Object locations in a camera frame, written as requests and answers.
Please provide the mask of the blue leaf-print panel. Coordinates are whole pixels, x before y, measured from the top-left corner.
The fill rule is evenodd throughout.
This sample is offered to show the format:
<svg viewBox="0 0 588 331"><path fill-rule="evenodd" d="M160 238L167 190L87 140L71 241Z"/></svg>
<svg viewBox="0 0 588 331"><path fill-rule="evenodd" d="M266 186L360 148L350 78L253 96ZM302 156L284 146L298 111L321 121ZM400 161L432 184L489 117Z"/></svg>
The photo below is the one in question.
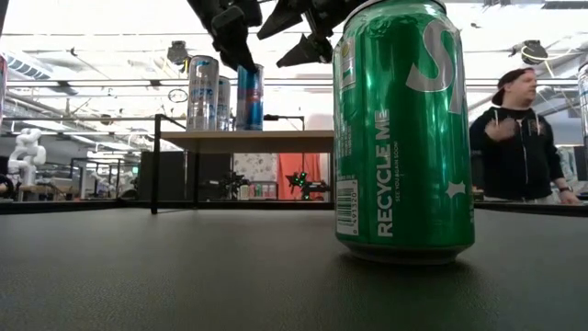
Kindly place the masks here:
<svg viewBox="0 0 588 331"><path fill-rule="evenodd" d="M566 179L568 186L575 192L579 192L579 180L576 171L576 161L574 154L574 147L570 146L559 146L557 148L558 155L560 157L560 166L562 174Z"/></svg>

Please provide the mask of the row of small cans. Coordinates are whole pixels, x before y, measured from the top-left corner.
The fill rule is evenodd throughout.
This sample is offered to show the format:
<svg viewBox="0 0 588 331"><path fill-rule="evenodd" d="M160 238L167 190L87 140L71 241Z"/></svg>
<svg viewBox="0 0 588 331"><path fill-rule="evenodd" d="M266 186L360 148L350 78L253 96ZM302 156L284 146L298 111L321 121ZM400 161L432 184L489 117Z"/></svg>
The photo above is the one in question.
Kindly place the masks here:
<svg viewBox="0 0 588 331"><path fill-rule="evenodd" d="M277 184L275 182L253 182L241 185L238 189L238 200L276 200Z"/></svg>

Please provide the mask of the grey ceiling duct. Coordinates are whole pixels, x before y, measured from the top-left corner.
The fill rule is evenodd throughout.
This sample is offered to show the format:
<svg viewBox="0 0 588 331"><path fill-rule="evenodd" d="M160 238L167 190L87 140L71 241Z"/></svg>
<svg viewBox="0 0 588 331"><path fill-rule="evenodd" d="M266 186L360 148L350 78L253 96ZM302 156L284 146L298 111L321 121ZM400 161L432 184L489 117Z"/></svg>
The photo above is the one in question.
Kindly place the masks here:
<svg viewBox="0 0 588 331"><path fill-rule="evenodd" d="M581 100L577 87L540 86L533 109L545 117L560 112L570 119L581 117Z"/></svg>

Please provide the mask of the black partition panel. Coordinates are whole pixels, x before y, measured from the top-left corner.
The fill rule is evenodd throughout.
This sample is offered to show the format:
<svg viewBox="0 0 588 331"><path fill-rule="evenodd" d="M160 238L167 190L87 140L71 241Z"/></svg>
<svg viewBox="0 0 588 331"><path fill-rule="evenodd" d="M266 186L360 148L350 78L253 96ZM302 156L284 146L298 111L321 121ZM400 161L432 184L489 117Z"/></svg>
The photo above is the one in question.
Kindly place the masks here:
<svg viewBox="0 0 588 331"><path fill-rule="evenodd" d="M159 201L192 200L195 177L198 176L198 200L221 200L227 197L220 188L230 173L229 154L200 154L191 152L160 152Z"/></svg>

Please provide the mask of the green Sprite soda can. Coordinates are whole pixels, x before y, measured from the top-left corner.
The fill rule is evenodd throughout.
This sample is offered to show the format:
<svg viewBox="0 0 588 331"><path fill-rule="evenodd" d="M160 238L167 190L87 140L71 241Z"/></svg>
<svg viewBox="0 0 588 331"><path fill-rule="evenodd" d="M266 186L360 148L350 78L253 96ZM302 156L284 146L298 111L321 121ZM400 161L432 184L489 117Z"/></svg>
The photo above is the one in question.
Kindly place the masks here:
<svg viewBox="0 0 588 331"><path fill-rule="evenodd" d="M462 43L443 0L368 0L333 57L335 234L383 263L474 244Z"/></svg>

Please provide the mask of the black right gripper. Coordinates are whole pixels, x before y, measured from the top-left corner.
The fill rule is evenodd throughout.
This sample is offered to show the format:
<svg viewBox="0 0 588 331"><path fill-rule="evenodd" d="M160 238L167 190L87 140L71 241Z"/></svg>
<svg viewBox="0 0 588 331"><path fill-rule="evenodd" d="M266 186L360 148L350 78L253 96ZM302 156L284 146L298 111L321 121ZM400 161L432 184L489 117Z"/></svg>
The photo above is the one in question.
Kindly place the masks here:
<svg viewBox="0 0 588 331"><path fill-rule="evenodd" d="M333 36L334 28L367 0L278 0L257 38L267 39L307 19L311 35L302 35L300 41L280 60L277 67L290 67L307 63L331 63L333 46L327 39Z"/></svg>

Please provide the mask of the red Fanta soda can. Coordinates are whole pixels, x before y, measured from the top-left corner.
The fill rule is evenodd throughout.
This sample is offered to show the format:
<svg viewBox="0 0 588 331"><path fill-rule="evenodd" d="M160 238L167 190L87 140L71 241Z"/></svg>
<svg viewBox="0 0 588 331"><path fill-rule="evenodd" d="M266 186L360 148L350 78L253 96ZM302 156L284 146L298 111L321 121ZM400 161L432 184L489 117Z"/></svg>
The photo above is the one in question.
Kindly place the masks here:
<svg viewBox="0 0 588 331"><path fill-rule="evenodd" d="M7 63L2 53L0 53L0 127L3 123L5 98L6 98L6 80L7 80Z"/></svg>

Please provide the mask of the orange-red curtain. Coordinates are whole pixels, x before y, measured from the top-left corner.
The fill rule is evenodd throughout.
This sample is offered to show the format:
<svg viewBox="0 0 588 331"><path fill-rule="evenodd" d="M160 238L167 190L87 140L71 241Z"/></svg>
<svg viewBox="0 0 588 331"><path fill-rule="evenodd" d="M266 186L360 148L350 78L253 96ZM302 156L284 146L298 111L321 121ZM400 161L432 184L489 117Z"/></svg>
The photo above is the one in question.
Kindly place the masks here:
<svg viewBox="0 0 588 331"><path fill-rule="evenodd" d="M322 179L319 154L279 154L277 159L278 198L280 200L300 200L300 188L291 188L286 176L294 173L307 173L309 181Z"/></svg>

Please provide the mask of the black ceiling lamp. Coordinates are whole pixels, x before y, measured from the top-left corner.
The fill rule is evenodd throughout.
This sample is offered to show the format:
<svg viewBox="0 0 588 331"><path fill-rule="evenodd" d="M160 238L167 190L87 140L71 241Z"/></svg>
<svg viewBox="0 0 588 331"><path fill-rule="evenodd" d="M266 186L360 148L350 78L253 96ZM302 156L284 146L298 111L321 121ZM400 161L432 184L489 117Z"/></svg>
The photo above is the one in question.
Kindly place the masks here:
<svg viewBox="0 0 588 331"><path fill-rule="evenodd" d="M539 65L546 61L548 53L539 40L525 40L521 48L521 59L529 65Z"/></svg>
<svg viewBox="0 0 588 331"><path fill-rule="evenodd" d="M171 63L175 65L182 65L188 58L186 42L184 40L172 41L170 47L167 50L166 57Z"/></svg>

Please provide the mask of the black table mat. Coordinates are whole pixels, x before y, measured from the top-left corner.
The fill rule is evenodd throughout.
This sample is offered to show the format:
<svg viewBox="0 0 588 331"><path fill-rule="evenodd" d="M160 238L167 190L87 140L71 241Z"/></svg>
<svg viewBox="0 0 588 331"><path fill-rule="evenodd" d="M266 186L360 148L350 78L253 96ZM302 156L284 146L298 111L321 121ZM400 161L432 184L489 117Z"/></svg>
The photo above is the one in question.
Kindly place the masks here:
<svg viewBox="0 0 588 331"><path fill-rule="evenodd" d="M588 331L588 219L476 214L451 265L351 257L328 211L0 216L0 330Z"/></svg>

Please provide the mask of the white Celsius energy drink can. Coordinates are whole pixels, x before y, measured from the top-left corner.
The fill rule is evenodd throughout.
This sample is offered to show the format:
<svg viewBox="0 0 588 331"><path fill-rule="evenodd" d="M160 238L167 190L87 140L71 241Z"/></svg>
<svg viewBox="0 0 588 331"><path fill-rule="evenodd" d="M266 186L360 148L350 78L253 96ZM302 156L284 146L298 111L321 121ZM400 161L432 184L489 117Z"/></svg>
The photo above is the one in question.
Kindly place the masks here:
<svg viewBox="0 0 588 331"><path fill-rule="evenodd" d="M191 58L188 67L187 131L215 131L219 62L207 55Z"/></svg>
<svg viewBox="0 0 588 331"><path fill-rule="evenodd" d="M228 131L230 129L230 99L231 83L225 76L219 77L219 92L217 101L217 130Z"/></svg>

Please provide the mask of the black robot with green light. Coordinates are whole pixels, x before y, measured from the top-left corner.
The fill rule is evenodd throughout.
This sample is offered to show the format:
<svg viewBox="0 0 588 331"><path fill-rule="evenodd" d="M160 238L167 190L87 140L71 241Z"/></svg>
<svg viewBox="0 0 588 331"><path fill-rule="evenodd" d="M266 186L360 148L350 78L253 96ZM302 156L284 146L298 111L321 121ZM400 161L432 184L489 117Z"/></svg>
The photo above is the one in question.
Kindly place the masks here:
<svg viewBox="0 0 588 331"><path fill-rule="evenodd" d="M290 192L294 188L299 188L302 200L318 200L324 201L324 193L330 192L330 186L323 180L309 181L306 172L295 172L293 175L286 175Z"/></svg>

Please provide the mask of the long ceiling light bar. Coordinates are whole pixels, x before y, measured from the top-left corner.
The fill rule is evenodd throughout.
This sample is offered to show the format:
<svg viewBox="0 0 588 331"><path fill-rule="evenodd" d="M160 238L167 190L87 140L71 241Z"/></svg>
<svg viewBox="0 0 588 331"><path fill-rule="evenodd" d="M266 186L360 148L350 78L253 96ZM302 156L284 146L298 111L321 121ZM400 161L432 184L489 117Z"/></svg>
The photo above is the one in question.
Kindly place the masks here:
<svg viewBox="0 0 588 331"><path fill-rule="evenodd" d="M332 79L287 79L287 78L265 78L267 86L331 86ZM496 81L491 79L466 79L466 86L496 86ZM541 86L576 86L577 79L538 79ZM6 87L146 87L146 86L187 86L186 79L129 79L129 80L9 80Z"/></svg>

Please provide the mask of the black frame workbench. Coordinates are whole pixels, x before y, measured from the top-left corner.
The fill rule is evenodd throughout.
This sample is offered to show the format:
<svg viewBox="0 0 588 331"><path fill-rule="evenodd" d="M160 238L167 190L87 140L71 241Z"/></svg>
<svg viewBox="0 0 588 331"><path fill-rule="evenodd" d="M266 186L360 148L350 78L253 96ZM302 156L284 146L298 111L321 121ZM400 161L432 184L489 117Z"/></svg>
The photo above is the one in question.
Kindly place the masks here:
<svg viewBox="0 0 588 331"><path fill-rule="evenodd" d="M139 196L138 163L124 159L73 158L70 162L70 178L77 183L80 200L136 200ZM90 174L96 171L115 187L107 196L96 194L96 184Z"/></svg>

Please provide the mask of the wooden shelf with black legs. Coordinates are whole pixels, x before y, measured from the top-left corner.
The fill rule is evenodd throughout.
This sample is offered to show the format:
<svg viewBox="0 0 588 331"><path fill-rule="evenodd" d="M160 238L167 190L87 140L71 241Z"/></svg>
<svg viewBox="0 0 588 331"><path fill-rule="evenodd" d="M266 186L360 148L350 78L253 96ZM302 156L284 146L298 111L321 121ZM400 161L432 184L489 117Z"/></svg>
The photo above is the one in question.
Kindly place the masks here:
<svg viewBox="0 0 588 331"><path fill-rule="evenodd" d="M255 200L213 201L198 199L199 158L202 154L330 154L334 150L332 131L163 131L162 122L179 123L163 114L154 117L152 162L152 193L149 202L151 214L160 209L187 210L331 210L334 205L322 206L310 202L271 202ZM191 200L161 201L159 199L161 141L170 142L195 155L193 198Z"/></svg>

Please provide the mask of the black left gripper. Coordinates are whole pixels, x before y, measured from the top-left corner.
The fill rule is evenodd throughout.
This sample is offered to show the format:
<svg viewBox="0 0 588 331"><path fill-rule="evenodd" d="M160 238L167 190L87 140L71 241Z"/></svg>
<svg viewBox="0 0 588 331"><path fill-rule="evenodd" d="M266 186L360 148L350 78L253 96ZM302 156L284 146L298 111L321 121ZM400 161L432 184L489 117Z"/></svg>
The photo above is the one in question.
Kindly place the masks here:
<svg viewBox="0 0 588 331"><path fill-rule="evenodd" d="M187 0L201 21L211 21L213 46L223 63L237 71L239 67L256 72L247 45L247 21L261 21L258 0Z"/></svg>

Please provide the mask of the person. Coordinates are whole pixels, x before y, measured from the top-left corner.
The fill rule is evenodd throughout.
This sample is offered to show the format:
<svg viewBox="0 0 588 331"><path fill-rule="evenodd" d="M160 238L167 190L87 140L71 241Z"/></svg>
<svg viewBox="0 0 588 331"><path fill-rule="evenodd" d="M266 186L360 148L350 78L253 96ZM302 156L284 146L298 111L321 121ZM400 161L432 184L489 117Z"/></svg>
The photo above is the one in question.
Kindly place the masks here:
<svg viewBox="0 0 588 331"><path fill-rule="evenodd" d="M492 106L469 126L471 154L481 162L486 201L551 204L560 202L561 190L572 191L562 174L552 127L532 109L536 96L535 70L512 70L500 78ZM514 136L491 140L486 125L506 118L516 121Z"/></svg>

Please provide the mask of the striped ceiling air vent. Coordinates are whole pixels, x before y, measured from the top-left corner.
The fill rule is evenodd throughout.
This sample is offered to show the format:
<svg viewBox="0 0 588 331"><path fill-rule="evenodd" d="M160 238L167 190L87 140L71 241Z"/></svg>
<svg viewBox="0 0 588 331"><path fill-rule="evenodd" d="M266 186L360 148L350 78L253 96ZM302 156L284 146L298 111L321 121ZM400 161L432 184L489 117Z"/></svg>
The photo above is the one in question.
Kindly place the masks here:
<svg viewBox="0 0 588 331"><path fill-rule="evenodd" d="M50 80L51 68L22 51L0 50L7 62L9 75L21 80Z"/></svg>

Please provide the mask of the black aluminium table frame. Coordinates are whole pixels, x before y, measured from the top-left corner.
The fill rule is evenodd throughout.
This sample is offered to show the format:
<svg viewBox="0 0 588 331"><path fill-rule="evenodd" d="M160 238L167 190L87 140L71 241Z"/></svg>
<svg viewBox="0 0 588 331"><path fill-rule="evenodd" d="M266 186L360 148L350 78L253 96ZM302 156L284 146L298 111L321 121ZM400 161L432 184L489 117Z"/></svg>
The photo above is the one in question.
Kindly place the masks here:
<svg viewBox="0 0 588 331"><path fill-rule="evenodd" d="M96 211L108 209L147 209L149 201L143 200L85 200L85 201L33 201L0 202L0 215L28 214L68 211ZM588 218L588 205L539 205L513 202L475 202L474 208L489 211L504 211L529 214L544 214L566 217ZM304 201L160 201L157 209L170 210L293 210L293 211L331 211L332 202Z"/></svg>

